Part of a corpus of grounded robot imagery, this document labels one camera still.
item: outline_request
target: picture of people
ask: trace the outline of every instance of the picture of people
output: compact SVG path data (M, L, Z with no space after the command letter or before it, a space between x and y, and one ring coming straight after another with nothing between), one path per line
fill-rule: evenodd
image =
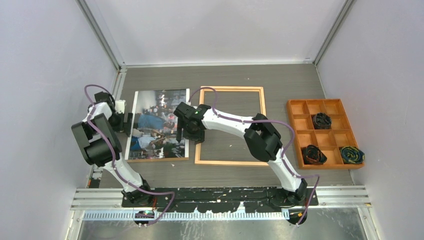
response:
M174 115L177 106L186 103L188 97L189 89L136 91L125 159L131 162L188 160L189 142L176 140L178 121Z

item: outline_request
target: wooden compartment tray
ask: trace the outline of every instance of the wooden compartment tray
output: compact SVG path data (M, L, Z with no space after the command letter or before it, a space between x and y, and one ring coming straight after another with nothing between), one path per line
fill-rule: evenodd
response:
M340 99L292 99L287 101L290 124L294 129L294 148L300 169L360 169L361 164L345 164L339 148L358 144ZM326 113L331 117L331 129L314 129L312 117ZM305 164L302 148L317 146L327 157L322 165Z

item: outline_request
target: black mounting plate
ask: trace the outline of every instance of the black mounting plate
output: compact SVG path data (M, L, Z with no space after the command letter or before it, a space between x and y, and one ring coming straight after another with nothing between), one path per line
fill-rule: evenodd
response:
M196 208L200 213L235 212L243 202L246 213L276 213L281 208L293 207L285 198L286 192L275 186L262 187L157 187L153 192L175 192L175 199L168 212L192 213ZM312 188L306 189L305 199L309 199ZM171 199L171 195L156 196L156 208L161 211ZM313 197L310 206L317 206L318 198ZM122 198L123 208L152 207L140 206Z

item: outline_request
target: dark gray table surface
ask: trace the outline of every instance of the dark gray table surface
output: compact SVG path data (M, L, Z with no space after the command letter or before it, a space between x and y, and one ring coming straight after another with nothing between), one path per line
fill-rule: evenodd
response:
M131 111L135 91L186 89L195 91L200 86L262 86L265 94L266 115L269 119L288 122L286 103L289 99L323 99L324 93L312 64L285 65L231 65L130 68L123 84L121 99ZM217 108L221 111L254 116L260 112L259 95L253 92L220 92ZM205 103L212 104L213 93L207 92ZM192 105L199 104L199 94ZM290 132L282 125L275 127L281 141L290 140ZM127 138L120 135L125 149ZM201 159L224 161L255 161L243 139L216 130L206 132L202 143ZM194 164L195 145L190 144L189 160L130 163L133 169L147 179L151 187L231 187L277 186L279 181L269 167L212 166ZM294 147L286 152L298 169ZM299 174L320 174L321 186L352 185L348 170L299 170ZM307 180L309 185L315 179ZM104 172L101 188L120 188L118 181Z

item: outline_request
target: white enclosure wall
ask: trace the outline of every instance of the white enclosure wall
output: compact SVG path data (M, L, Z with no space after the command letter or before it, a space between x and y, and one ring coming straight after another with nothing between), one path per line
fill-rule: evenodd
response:
M3 1L0 23L1 239L63 239L90 169L71 125L116 71L74 0Z
M117 58L156 65L313 61L345 0L87 2Z
M423 239L424 2L356 1L318 66L341 98L366 165L382 239Z

